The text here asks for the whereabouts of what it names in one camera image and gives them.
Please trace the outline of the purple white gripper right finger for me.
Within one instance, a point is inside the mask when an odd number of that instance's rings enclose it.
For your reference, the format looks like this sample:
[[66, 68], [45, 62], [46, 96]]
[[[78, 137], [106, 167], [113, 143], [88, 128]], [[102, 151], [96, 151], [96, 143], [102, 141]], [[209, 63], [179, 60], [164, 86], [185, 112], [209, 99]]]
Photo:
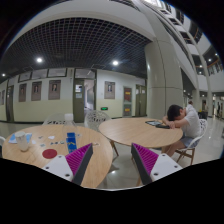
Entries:
[[143, 185], [150, 184], [182, 169], [167, 154], [158, 155], [136, 143], [131, 145], [131, 154], [137, 165]]

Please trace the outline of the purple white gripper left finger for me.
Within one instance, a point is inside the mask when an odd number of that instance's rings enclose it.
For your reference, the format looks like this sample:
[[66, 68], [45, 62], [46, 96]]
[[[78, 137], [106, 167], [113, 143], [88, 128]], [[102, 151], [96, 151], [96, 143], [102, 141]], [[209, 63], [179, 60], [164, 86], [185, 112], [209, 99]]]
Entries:
[[43, 170], [73, 182], [76, 185], [81, 185], [92, 155], [92, 144], [87, 144], [66, 156], [57, 155], [43, 167]]

